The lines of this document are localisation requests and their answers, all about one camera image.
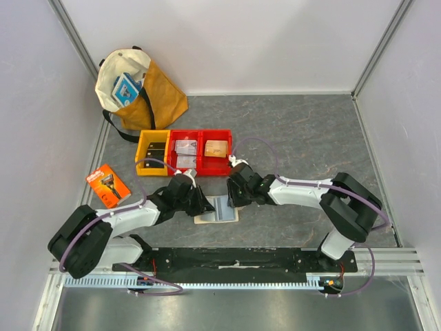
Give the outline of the beige leather card holder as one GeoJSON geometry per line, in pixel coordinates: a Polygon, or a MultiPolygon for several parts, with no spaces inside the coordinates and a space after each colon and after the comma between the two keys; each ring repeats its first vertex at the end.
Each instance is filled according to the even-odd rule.
{"type": "Polygon", "coordinates": [[[227,195],[211,196],[207,200],[214,207],[215,211],[206,212],[194,217],[196,225],[233,223],[238,221],[238,209],[229,205],[229,197],[227,195]]]}

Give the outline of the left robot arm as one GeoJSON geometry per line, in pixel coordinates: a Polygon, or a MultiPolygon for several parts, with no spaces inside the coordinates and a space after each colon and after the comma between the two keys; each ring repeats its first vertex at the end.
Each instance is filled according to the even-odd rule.
{"type": "Polygon", "coordinates": [[[177,212],[191,217],[215,211],[194,177],[173,176],[167,186],[139,202],[109,210],[94,210],[80,205],[48,243],[48,250],[59,262],[61,272],[80,279],[95,268],[128,263],[135,270],[149,268],[149,246],[127,232],[158,225],[177,212]]]}

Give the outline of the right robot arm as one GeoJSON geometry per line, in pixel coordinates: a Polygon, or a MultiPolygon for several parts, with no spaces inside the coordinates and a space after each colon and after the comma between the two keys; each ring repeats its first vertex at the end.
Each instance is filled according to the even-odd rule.
{"type": "Polygon", "coordinates": [[[332,179],[305,181],[254,172],[237,163],[227,180],[229,204],[239,208],[258,205],[300,205],[322,210],[333,225],[315,255],[316,265],[332,271],[355,243],[364,243],[378,217],[388,221],[381,201],[346,172],[332,179]]]}

